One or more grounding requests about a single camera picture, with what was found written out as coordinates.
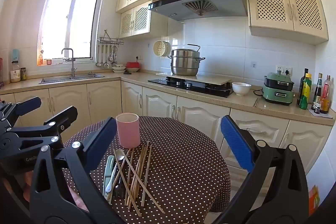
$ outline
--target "sink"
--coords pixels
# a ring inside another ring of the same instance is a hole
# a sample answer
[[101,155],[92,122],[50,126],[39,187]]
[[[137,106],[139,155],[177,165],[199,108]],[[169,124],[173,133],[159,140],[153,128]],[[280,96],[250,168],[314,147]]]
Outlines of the sink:
[[92,78],[101,78],[101,77],[105,77],[105,76],[99,75],[97,73],[92,73],[92,74],[75,75],[74,77],[72,77],[70,75],[44,77],[44,78],[42,78],[41,82],[39,82],[39,84],[65,82],[65,81],[82,80],[82,79],[92,79]]

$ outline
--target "red lid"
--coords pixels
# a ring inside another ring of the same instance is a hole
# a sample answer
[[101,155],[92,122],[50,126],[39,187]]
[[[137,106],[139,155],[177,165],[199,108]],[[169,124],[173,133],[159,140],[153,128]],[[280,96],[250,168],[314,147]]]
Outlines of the red lid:
[[139,62],[127,62],[126,68],[140,68]]

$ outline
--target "lattice cabinet door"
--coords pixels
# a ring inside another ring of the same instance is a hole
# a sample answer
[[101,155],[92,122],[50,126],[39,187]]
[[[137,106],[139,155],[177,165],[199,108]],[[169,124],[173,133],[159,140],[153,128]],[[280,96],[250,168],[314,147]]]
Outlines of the lattice cabinet door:
[[250,25],[294,30],[289,0],[248,0]]
[[149,3],[151,1],[134,8],[132,35],[148,33],[150,31],[151,11],[148,10]]
[[131,9],[121,14],[119,38],[129,37],[132,35],[132,27],[134,25],[133,11],[134,9]]
[[294,30],[328,40],[328,30],[321,0],[289,0]]

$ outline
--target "faucet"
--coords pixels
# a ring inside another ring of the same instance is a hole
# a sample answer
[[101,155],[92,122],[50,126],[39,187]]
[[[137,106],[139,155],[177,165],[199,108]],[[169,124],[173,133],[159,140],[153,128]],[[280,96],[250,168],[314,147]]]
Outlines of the faucet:
[[76,58],[74,58],[74,50],[73,49],[71,49],[71,48],[63,48],[63,50],[62,50],[62,54],[63,54],[63,51],[64,50],[71,50],[72,51],[72,58],[68,58],[68,57],[66,57],[66,58],[63,58],[63,60],[65,61],[65,62],[72,62],[72,68],[71,68],[71,76],[72,77],[75,77],[75,70],[77,69],[77,68],[74,68],[74,61],[76,60]]

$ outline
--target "stovetop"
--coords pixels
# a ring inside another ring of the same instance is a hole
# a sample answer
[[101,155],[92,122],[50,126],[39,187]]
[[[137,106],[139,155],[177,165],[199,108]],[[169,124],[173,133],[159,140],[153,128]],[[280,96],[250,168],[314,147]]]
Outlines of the stovetop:
[[174,77],[148,80],[148,82],[160,85],[172,86],[174,88],[179,88],[183,90],[191,90],[203,94],[220,96],[224,98],[227,98],[232,93],[231,83],[226,83],[224,85],[214,85]]

